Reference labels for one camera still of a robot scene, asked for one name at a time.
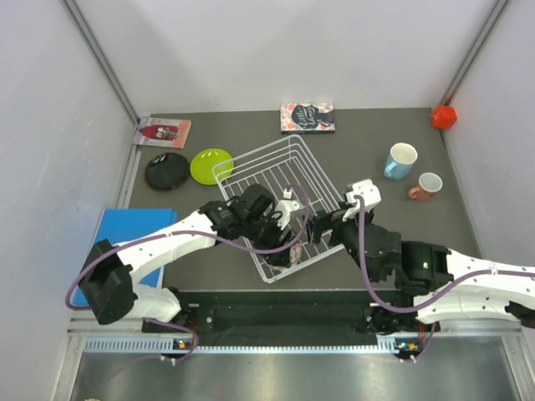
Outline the red patterned white bowl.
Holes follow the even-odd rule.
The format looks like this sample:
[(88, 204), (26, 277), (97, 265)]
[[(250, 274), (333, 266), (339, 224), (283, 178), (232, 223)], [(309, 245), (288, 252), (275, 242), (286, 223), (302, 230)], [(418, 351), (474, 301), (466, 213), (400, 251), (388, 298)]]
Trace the red patterned white bowl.
[(295, 266), (299, 263), (303, 254), (303, 249), (301, 244), (294, 244), (289, 249), (289, 262), (290, 266)]

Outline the lime green plate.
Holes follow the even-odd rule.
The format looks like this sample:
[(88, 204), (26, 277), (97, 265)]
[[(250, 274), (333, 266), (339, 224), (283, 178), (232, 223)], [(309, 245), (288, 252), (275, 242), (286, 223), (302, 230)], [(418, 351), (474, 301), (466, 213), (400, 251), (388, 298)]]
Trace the lime green plate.
[(197, 154), (191, 161), (191, 177), (202, 185), (216, 185), (232, 174), (234, 160), (223, 149), (210, 148)]

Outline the light blue mug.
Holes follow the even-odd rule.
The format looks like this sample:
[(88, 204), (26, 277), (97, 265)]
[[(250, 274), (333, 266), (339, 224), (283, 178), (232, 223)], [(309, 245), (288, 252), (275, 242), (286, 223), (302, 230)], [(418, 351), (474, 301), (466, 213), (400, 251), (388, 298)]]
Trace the light blue mug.
[(412, 145), (396, 143), (390, 148), (384, 168), (384, 176), (391, 180), (402, 180), (411, 171), (418, 159), (418, 152)]

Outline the salmon pink mug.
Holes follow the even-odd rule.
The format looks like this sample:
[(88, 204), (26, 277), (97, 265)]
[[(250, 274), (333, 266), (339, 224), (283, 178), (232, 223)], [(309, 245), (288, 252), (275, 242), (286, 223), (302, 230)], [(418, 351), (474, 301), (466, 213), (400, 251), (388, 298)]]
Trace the salmon pink mug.
[(420, 175), (417, 186), (408, 192), (408, 196), (413, 201), (429, 201), (443, 186), (442, 178), (432, 172), (425, 172)]

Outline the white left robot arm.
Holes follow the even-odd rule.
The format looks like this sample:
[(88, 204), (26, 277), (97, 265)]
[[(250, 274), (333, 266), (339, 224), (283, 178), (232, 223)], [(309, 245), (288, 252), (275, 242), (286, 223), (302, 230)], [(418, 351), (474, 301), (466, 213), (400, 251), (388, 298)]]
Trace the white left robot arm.
[(177, 291), (141, 284), (141, 279), (194, 251), (221, 243), (248, 239), (255, 251), (276, 261), (291, 261), (293, 215), (303, 204), (291, 190), (281, 200), (259, 184), (227, 201), (206, 203), (172, 226), (138, 240), (113, 245), (108, 240), (93, 244), (84, 263), (78, 287), (101, 325), (125, 317), (157, 319), (171, 331), (189, 323), (189, 311)]

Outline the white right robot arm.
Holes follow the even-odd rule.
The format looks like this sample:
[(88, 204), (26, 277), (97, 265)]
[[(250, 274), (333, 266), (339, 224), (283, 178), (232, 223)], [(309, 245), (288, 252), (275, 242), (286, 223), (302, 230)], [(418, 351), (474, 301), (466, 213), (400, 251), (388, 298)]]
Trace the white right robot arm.
[(374, 224), (362, 197), (308, 221), (309, 242), (326, 231), (355, 261), (375, 306), (402, 331), (418, 322), (498, 319), (534, 326), (534, 270), (476, 258)]

